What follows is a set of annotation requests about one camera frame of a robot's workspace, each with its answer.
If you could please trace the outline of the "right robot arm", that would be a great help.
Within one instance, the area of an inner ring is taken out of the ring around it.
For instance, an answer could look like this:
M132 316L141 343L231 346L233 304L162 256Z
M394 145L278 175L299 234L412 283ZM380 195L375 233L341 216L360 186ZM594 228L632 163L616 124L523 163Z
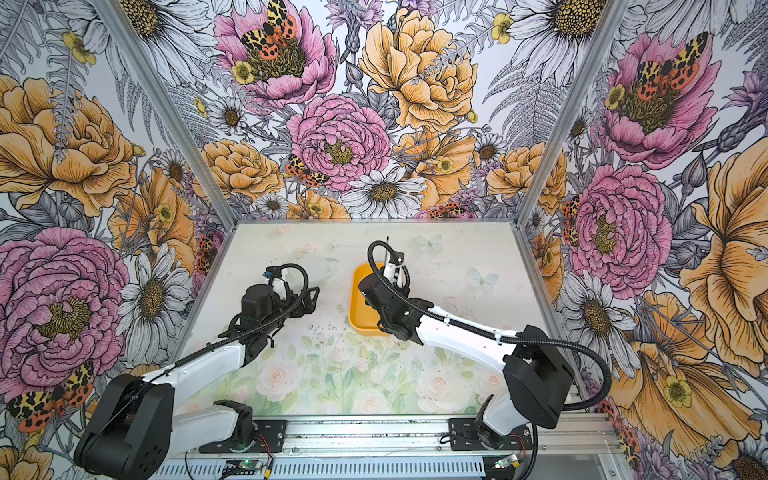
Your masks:
M379 315L381 331L401 341L459 354L502 377L505 391L486 398L466 434L468 439L499 449L527 424L557 426L574 372L543 330L528 325L520 332L506 333L452 318L428 301L402 300L375 274L364 277L358 290Z

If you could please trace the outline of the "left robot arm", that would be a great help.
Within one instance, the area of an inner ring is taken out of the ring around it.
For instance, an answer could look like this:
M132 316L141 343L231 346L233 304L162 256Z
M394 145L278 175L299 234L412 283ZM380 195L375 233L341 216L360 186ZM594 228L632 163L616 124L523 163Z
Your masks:
M202 446L250 448L257 433L245 404L217 400L188 414L176 410L254 361L287 319L313 313L319 292L294 293L287 283L253 285L218 340L156 371L110 381L75 449L76 465L113 479L148 479L167 458Z

